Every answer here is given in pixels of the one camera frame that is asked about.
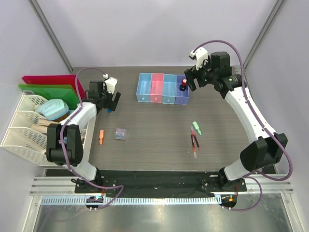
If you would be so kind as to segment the red black stamp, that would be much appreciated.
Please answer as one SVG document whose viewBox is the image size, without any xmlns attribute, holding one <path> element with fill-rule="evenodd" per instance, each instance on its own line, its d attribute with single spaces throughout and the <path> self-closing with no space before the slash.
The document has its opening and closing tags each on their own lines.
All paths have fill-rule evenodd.
<svg viewBox="0 0 309 232">
<path fill-rule="evenodd" d="M 182 80 L 179 89 L 180 89 L 180 91 L 186 91 L 186 89 L 187 89 L 187 79 L 184 78 Z"/>
</svg>

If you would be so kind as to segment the light blue drawer box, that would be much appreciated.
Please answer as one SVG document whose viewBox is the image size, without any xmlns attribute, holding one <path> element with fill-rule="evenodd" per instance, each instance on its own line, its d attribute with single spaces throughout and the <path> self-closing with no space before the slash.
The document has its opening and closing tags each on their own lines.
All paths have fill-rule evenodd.
<svg viewBox="0 0 309 232">
<path fill-rule="evenodd" d="M 176 99 L 176 75 L 164 74 L 163 104 L 174 104 Z"/>
</svg>

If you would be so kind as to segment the purple drawer box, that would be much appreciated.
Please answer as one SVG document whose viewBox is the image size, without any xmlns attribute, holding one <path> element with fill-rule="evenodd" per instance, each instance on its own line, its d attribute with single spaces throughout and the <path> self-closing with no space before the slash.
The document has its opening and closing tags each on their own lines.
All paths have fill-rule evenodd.
<svg viewBox="0 0 309 232">
<path fill-rule="evenodd" d="M 187 105 L 189 103 L 189 87 L 187 85 L 186 91 L 180 91 L 179 87 L 182 80 L 186 78 L 185 75 L 176 75 L 176 98 L 175 104 L 177 105 Z"/>
</svg>

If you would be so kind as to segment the sky blue drawer box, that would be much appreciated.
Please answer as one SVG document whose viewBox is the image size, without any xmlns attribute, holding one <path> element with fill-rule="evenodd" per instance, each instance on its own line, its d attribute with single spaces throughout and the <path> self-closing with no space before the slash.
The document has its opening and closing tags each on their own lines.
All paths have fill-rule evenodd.
<svg viewBox="0 0 309 232">
<path fill-rule="evenodd" d="M 136 91 L 138 102 L 150 102 L 151 73 L 140 73 Z"/>
</svg>

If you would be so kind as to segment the pink drawer box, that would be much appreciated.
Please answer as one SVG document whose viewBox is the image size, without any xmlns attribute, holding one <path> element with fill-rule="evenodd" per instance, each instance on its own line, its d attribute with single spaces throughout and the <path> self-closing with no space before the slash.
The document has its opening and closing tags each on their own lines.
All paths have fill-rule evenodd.
<svg viewBox="0 0 309 232">
<path fill-rule="evenodd" d="M 164 74 L 152 73 L 150 102 L 161 103 L 163 98 Z"/>
</svg>

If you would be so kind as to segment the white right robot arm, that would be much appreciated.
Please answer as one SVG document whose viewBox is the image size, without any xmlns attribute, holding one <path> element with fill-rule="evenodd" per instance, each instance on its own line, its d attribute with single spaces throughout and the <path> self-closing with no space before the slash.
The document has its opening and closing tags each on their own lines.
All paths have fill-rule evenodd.
<svg viewBox="0 0 309 232">
<path fill-rule="evenodd" d="M 220 189 L 228 191 L 242 177 L 277 164 L 288 139 L 284 133 L 278 134 L 262 116 L 241 75 L 232 73 L 227 52 L 208 54 L 202 47 L 191 51 L 189 57 L 196 64 L 184 72 L 187 85 L 192 91 L 207 84 L 213 85 L 235 111 L 249 140 L 239 159 L 219 170 L 218 185 Z"/>
</svg>

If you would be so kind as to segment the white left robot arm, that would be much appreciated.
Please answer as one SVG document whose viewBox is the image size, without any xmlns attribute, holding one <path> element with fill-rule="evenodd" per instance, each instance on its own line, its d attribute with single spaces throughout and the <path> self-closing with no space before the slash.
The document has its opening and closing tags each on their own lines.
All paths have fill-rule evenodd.
<svg viewBox="0 0 309 232">
<path fill-rule="evenodd" d="M 115 111 L 121 93 L 115 92 L 118 80 L 110 77 L 104 81 L 89 83 L 88 97 L 66 119 L 47 128 L 46 158 L 58 166 L 64 166 L 86 182 L 93 193 L 102 189 L 100 171 L 84 158 L 81 139 L 82 129 L 102 109 Z"/>
</svg>

